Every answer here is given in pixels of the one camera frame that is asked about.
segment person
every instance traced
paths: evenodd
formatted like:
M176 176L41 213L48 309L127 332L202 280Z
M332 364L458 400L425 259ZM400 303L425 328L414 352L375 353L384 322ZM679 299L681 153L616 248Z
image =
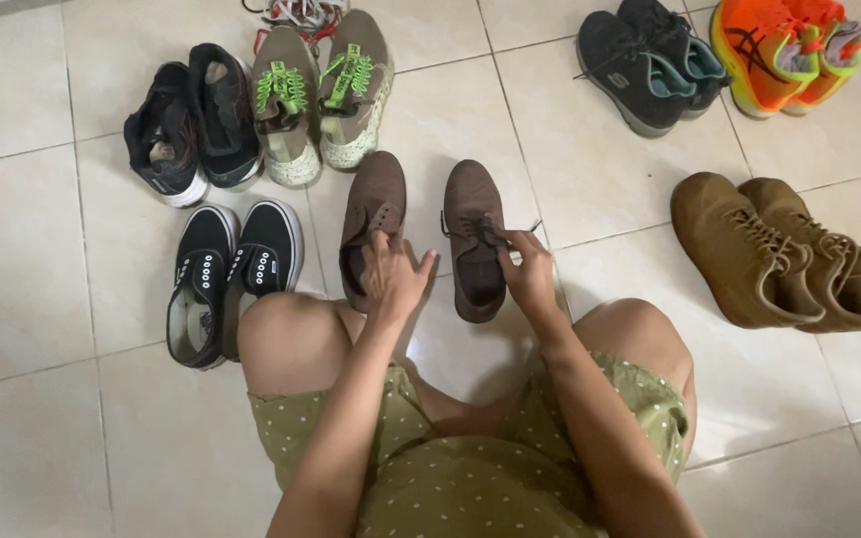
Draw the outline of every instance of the person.
M570 324L553 258L506 232L499 263L541 353L525 387L488 406L394 364L436 253L365 247L365 317L341 301L272 294L244 314L241 364L283 489L267 536L697 537L676 491L696 432L693 361L640 299Z

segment black sneaker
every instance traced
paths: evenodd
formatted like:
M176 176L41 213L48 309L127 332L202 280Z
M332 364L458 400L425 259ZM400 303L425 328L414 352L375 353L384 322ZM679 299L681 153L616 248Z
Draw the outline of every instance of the black sneaker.
M709 44L690 35L686 17L670 12L658 0L623 0L616 15L644 35L653 52L664 55L684 79L696 83L697 92L683 112L685 120L698 118L709 110L732 80Z
M232 210L205 204L188 217L175 261L175 291L168 304L167 342L178 364L207 370L225 361L224 298L232 266L238 218Z
M291 206L280 200L258 200L245 216L234 251L225 295L225 328L237 332L237 320L255 300L269 293L294 291L304 263L304 238ZM237 342L225 339L224 355L238 360Z
M613 100L629 128L661 137L676 125L697 86L683 80L642 35L608 11L594 11L577 34L577 59L591 82Z
M205 195L198 146L185 98L188 68L173 61L158 68L138 112L126 120L128 165L170 206L189 206Z
M230 189L255 175L261 164L248 98L250 68L211 43L191 49L188 68L201 165L215 187Z

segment orange asics sneaker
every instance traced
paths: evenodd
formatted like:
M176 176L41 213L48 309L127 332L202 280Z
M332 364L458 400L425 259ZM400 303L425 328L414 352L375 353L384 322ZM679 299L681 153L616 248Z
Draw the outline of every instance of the orange asics sneaker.
M819 28L782 0L721 0L710 40L733 77L733 101L749 116L772 116L819 76Z
M823 49L818 52L819 77L783 108L806 114L829 99L855 75L861 65L861 22L846 19L845 8L832 0L783 0L796 19L819 27Z

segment hand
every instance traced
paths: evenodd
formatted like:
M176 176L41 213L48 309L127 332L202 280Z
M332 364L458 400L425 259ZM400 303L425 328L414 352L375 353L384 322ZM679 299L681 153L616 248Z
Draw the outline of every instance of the hand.
M520 310L528 319L559 310L553 287L553 255L532 232L508 230L506 237L523 256L523 262L514 265L506 248L497 251L497 261Z
M414 271L401 240L388 238L387 234L376 230L370 243L365 245L364 255L366 266L361 285L370 301L368 318L405 320L424 294L437 251L428 250Z

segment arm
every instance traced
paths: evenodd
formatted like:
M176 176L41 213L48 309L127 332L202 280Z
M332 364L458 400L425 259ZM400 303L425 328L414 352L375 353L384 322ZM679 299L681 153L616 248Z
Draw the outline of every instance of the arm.
M330 389L268 529L268 538L350 536L364 490L385 372L408 316L427 287L434 251L415 272L398 241L376 232L365 247L365 328Z
M500 265L540 341L580 465L614 538L704 536L636 418L616 394L556 304L553 257L533 234L508 232L523 256Z

